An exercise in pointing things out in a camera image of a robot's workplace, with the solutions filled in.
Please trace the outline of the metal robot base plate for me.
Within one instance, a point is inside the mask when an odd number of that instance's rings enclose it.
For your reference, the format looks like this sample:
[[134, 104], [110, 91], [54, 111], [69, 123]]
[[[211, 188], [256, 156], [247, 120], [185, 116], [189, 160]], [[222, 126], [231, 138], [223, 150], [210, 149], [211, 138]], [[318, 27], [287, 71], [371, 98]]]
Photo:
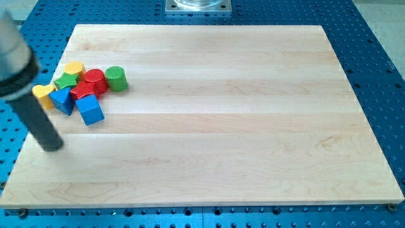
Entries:
[[181, 13], [231, 13], [231, 0], [166, 0], [165, 11]]

